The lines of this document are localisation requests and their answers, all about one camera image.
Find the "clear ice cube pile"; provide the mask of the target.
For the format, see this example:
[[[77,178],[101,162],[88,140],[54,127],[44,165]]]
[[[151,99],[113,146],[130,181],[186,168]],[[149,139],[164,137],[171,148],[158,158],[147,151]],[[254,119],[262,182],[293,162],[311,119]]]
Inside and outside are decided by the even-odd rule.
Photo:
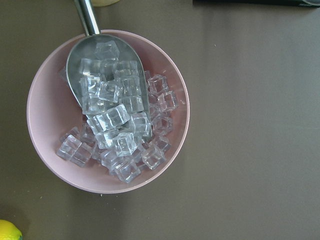
[[[119,41],[97,41],[74,63],[86,121],[61,138],[56,152],[79,167],[95,160],[124,183],[166,160],[178,107],[167,77],[141,71],[129,52]]]

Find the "round wooden stand base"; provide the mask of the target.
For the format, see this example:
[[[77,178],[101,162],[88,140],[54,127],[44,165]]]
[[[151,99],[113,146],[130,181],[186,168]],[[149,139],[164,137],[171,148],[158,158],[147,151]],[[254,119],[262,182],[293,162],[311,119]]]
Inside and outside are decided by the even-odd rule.
[[[120,0],[91,0],[94,7],[106,7],[119,2]]]

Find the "pink bowl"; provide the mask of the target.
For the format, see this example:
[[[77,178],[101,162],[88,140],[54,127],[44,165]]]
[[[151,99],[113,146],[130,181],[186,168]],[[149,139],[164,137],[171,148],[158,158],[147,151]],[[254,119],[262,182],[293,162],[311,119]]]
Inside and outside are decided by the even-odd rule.
[[[173,60],[156,44],[137,34],[105,29],[104,34],[122,38],[139,55],[146,70],[163,74],[176,94],[178,108],[173,111],[173,130],[167,135],[171,148],[166,161],[155,170],[143,170],[130,183],[107,174],[105,167],[90,160],[86,167],[57,156],[60,137],[72,127],[80,127],[83,115],[70,87],[58,72],[67,62],[72,47],[83,35],[76,36],[54,50],[37,71],[27,99],[29,135],[44,164],[61,180],[81,190],[98,194],[119,194],[138,189],[159,177],[175,160],[185,141],[190,121],[190,101],[184,79]]]

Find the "whole yellow lemon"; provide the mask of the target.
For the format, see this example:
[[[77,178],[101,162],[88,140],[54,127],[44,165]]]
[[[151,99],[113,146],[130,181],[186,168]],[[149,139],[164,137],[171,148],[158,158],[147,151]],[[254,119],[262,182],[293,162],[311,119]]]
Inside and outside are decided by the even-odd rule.
[[[1,240],[22,240],[22,232],[11,222],[0,220],[0,239]]]

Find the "metal ice scoop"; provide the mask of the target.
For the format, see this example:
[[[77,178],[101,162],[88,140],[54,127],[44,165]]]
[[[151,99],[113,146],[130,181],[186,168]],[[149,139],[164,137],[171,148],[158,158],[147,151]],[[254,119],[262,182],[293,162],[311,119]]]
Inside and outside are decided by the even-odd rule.
[[[150,139],[147,81],[140,58],[122,38],[102,34],[89,0],[75,6],[85,37],[69,53],[68,84],[94,133],[119,129]]]

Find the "black framed device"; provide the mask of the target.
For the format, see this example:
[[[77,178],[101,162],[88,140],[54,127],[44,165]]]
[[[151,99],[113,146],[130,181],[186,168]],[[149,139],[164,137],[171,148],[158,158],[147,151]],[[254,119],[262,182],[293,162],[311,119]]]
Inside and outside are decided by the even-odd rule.
[[[203,0],[208,3],[241,3],[241,4],[260,4],[260,5],[279,5],[294,7],[319,8],[319,0]]]

